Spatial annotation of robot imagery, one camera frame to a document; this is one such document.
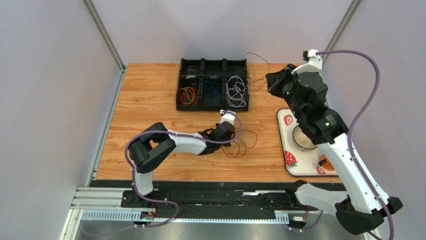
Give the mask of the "black six-compartment tray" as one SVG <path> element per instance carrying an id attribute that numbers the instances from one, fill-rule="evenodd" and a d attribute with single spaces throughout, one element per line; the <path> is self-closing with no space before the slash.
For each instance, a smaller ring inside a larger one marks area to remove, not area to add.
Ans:
<path id="1" fill-rule="evenodd" d="M 246 59 L 181 59 L 175 95 L 178 111 L 246 112 L 249 101 Z"/>

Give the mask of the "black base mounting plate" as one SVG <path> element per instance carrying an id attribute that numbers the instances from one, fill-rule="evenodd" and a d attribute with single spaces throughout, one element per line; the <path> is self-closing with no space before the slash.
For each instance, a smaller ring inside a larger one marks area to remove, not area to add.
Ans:
<path id="1" fill-rule="evenodd" d="M 314 207 L 290 206 L 285 189 L 289 182 L 154 181 L 147 195 L 153 202 L 139 201 L 132 190 L 122 193 L 121 207 L 157 210 L 158 218 L 175 213 L 182 219 L 268 220 L 275 211 L 305 215 Z"/>

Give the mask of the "beige ceramic bowl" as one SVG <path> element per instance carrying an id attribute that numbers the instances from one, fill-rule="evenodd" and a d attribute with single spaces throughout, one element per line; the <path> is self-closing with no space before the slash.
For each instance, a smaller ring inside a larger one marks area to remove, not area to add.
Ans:
<path id="1" fill-rule="evenodd" d="M 299 125 L 297 125 L 292 132 L 292 139 L 293 142 L 300 147 L 301 150 L 314 150 L 317 148 L 315 144 L 311 141 L 310 138 L 308 138 L 300 128 Z"/>

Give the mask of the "strawberry pattern white tray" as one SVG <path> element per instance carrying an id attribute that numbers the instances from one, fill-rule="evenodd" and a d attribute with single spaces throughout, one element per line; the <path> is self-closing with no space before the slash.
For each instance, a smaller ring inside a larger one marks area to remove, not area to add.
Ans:
<path id="1" fill-rule="evenodd" d="M 282 108 L 276 114 L 284 168 L 293 177 L 336 177 L 336 171 L 318 165 L 322 152 L 316 148 L 302 150 L 293 141 L 293 129 L 298 125 L 290 109 Z"/>

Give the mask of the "orange plastic cup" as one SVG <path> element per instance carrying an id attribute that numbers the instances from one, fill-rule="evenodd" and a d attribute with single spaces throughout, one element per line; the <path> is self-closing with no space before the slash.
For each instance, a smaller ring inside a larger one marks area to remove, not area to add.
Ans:
<path id="1" fill-rule="evenodd" d="M 329 159 L 323 154 L 320 156 L 319 161 L 318 161 L 318 166 L 324 168 L 325 170 L 328 171 L 334 171 L 335 168 L 333 167 L 333 165 L 331 164 L 331 162 L 329 161 Z"/>

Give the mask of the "aluminium frame rail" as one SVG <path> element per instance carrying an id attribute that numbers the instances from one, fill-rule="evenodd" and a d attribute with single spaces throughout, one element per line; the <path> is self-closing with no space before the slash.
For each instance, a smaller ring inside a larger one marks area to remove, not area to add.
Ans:
<path id="1" fill-rule="evenodd" d="M 139 198 L 127 180 L 78 187 L 62 240 L 367 240 L 316 207 L 290 207 L 284 182 L 155 181 Z"/>

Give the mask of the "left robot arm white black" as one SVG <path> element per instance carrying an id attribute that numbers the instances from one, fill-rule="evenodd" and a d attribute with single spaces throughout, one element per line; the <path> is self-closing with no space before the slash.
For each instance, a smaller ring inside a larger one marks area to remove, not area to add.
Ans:
<path id="1" fill-rule="evenodd" d="M 154 190 L 154 170 L 172 153 L 210 155 L 222 146 L 229 147 L 235 137 L 234 123 L 222 121 L 215 128 L 193 134 L 167 129 L 157 122 L 127 143 L 124 156 L 132 171 L 132 190 L 139 201 Z"/>

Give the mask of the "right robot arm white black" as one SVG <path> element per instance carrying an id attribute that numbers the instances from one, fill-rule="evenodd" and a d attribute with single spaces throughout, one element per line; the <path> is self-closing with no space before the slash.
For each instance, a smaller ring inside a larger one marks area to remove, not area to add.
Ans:
<path id="1" fill-rule="evenodd" d="M 289 64 L 265 78 L 268 92 L 285 100 L 301 131 L 326 156 L 345 187 L 345 192 L 334 192 L 298 180 L 286 189 L 290 205 L 311 206 L 331 214 L 353 235 L 390 220 L 403 203 L 381 189 L 349 144 L 344 120 L 325 104 L 328 86 L 320 74 L 297 73 Z"/>

